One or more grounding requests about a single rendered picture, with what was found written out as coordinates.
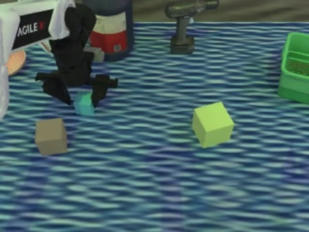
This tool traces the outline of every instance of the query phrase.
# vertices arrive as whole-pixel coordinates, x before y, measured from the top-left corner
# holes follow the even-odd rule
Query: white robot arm
[[[6,63],[12,51],[70,35],[65,12],[74,0],[20,0],[0,5],[0,120],[9,105]]]

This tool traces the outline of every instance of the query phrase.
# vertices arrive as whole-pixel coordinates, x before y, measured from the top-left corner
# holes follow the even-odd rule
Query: can
[[[83,4],[97,17],[90,45],[102,49],[105,61],[127,57],[134,46],[132,0],[84,0]]]

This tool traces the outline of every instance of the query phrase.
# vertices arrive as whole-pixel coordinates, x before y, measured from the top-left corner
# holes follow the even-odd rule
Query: plastic basket
[[[298,102],[309,101],[308,34],[292,32],[287,36],[282,52],[279,95]]]

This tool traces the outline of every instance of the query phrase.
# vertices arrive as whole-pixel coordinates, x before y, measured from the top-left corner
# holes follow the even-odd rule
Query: tan cube
[[[66,153],[67,132],[61,118],[36,122],[35,144],[42,155]]]

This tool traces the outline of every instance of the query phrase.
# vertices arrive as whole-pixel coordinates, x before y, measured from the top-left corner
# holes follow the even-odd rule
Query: drill base
[[[191,54],[194,51],[194,37],[186,36],[187,42],[178,43],[176,36],[172,36],[170,40],[170,52],[172,54]]]

